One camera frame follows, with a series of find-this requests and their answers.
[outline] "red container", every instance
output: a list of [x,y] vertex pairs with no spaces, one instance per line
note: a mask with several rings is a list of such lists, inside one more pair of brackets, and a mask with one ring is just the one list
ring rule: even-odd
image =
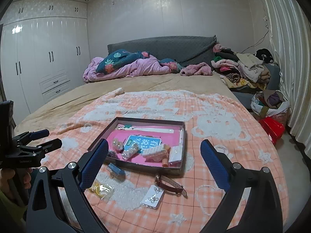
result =
[[271,117],[265,117],[264,119],[261,119],[258,122],[263,127],[265,132],[268,134],[273,145],[275,145],[277,140],[279,140],[283,135],[285,131],[285,126]]

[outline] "black handle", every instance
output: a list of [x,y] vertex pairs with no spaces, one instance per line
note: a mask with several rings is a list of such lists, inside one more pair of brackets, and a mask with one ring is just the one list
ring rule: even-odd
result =
[[17,168],[14,171],[15,175],[7,182],[18,206],[24,207],[28,204],[29,199],[28,190],[24,188],[24,176],[27,173],[27,169]]

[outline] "bed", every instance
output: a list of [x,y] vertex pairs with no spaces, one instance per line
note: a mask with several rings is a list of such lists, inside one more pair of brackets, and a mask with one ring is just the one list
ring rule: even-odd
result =
[[[109,45],[108,51],[111,53],[120,48],[136,51],[147,46],[156,57],[158,52],[165,55],[159,54],[158,59],[171,54],[181,64],[208,63],[209,56],[213,55],[210,48],[215,41],[216,37],[161,37]],[[165,193],[160,207],[154,210],[137,204],[125,206],[117,199],[120,194],[104,202],[86,191],[94,211],[110,232],[199,232],[223,196],[199,153],[200,142],[206,138],[231,161],[238,161],[245,168],[259,170],[267,166],[271,169],[279,191],[283,222],[286,222],[289,209],[287,186],[276,149],[259,123],[217,75],[184,77],[166,74],[89,83],[30,114],[15,128],[15,133],[49,129],[48,139],[60,138],[63,147],[42,160],[49,169],[56,169],[78,160],[115,116],[133,115],[185,122],[188,134],[185,170],[174,180],[185,187],[188,198]],[[222,125],[223,129],[211,128],[215,123]],[[137,195],[144,193],[153,183],[151,175],[126,173],[127,188]],[[108,181],[104,166],[98,179]],[[239,222],[248,194],[249,190],[245,189],[229,227]],[[72,223],[76,224],[63,191],[61,196]]]

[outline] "orange plaid blanket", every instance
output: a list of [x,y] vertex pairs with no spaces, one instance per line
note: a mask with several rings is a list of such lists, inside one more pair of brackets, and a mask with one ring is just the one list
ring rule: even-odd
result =
[[[78,161],[117,116],[185,122],[186,163],[182,176],[173,179],[184,186],[188,198],[166,192],[157,209],[140,206],[154,176],[126,171],[126,181],[119,183],[109,180],[106,166],[102,166],[97,179],[115,181],[117,188],[112,198],[105,202],[89,191],[85,191],[85,195],[111,233],[193,233],[203,228],[224,195],[201,157],[200,144],[204,139],[209,139],[217,151],[224,152],[232,162],[239,162],[245,168],[270,168],[279,191],[283,222],[286,221],[287,186],[276,149],[260,124],[240,103],[218,94],[196,95],[183,90],[124,93],[117,89],[85,106],[51,132],[48,140],[58,137],[63,146],[49,153],[43,159],[44,165],[51,170]],[[66,202],[64,192],[61,195],[66,208],[68,200]],[[245,189],[230,227],[238,224],[248,195],[249,189]]]

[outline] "blue gripper pad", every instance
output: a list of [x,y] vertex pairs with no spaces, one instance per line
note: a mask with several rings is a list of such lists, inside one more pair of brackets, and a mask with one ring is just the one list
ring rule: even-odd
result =
[[37,140],[37,139],[41,139],[44,137],[48,137],[50,134],[49,130],[45,129],[45,130],[40,130],[40,131],[36,131],[34,133],[31,133],[29,138],[31,140]]
[[227,192],[230,189],[229,174],[217,157],[215,148],[208,140],[201,142],[201,155],[217,186]]
[[93,153],[85,167],[81,172],[80,188],[84,192],[85,189],[90,188],[108,154],[109,145],[107,140],[102,139],[101,142],[94,148]]

